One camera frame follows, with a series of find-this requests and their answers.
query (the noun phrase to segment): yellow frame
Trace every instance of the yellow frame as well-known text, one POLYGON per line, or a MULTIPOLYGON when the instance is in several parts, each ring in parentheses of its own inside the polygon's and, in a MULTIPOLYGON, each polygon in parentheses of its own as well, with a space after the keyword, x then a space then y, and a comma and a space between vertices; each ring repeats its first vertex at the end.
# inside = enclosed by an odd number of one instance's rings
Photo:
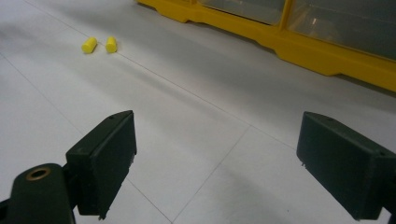
POLYGON ((325 76, 344 74, 396 91, 396 62, 364 51, 316 40, 287 30, 293 0, 286 0, 278 25, 267 25, 204 7, 196 0, 137 0, 180 22, 202 22, 256 40, 287 62, 325 76))

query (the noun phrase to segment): bolt hole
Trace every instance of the bolt hole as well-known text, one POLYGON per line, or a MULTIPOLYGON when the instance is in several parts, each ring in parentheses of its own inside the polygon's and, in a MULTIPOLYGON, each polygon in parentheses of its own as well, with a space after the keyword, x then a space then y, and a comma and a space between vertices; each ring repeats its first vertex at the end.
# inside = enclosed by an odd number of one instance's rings
POLYGON ((29 181, 35 181, 42 179, 46 177, 47 175, 50 174, 50 168, 48 167, 40 167, 37 169, 34 169, 32 172, 30 172, 27 176, 26 179, 29 181))

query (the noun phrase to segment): yellow earplug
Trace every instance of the yellow earplug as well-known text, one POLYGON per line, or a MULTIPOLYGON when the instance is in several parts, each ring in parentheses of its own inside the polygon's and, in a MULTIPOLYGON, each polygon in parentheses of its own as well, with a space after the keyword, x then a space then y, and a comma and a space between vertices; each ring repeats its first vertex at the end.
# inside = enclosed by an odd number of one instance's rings
POLYGON ((89 37, 84 44, 82 44, 81 49, 84 53, 92 53, 98 42, 95 37, 89 37))
POLYGON ((114 53, 117 51, 117 40, 114 36, 110 36, 106 42, 106 50, 109 53, 114 53))

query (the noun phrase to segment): white tile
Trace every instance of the white tile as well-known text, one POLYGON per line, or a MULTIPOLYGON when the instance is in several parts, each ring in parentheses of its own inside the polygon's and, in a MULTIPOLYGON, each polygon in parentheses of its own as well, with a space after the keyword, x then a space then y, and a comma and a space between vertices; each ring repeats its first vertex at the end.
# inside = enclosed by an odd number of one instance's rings
POLYGON ((135 185, 171 220, 247 128, 119 54, 67 30, 9 60, 83 133, 121 110, 135 113, 135 185))
MULTIPOLYGON (((386 223, 383 211, 379 221, 386 223)), ((175 223, 356 223, 295 151, 250 129, 175 223)))
POLYGON ((125 180, 122 184, 105 220, 99 222, 98 217, 81 216, 77 208, 74 213, 78 224, 171 223, 128 180, 125 180))
POLYGON ((82 136, 6 60, 0 60, 0 201, 14 178, 43 163, 65 164, 64 154, 82 136))
POLYGON ((67 25, 22 0, 0 3, 0 54, 7 57, 67 25))
POLYGON ((84 10, 63 0, 29 1, 86 35, 114 35, 120 54, 289 146, 297 145, 303 112, 312 111, 396 151, 394 93, 318 75, 242 37, 172 21, 130 0, 84 10))

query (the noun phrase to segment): yellow cylinder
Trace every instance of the yellow cylinder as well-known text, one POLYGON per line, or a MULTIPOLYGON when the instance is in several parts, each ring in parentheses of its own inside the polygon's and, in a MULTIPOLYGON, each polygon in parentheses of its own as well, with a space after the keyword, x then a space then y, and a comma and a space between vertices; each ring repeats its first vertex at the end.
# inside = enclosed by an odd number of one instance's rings
POLYGON ((82 44, 81 49, 84 53, 92 53, 97 44, 96 38, 91 36, 82 44))
POLYGON ((106 50, 109 53, 114 53, 117 51, 117 40, 114 36, 109 36, 106 42, 106 50))

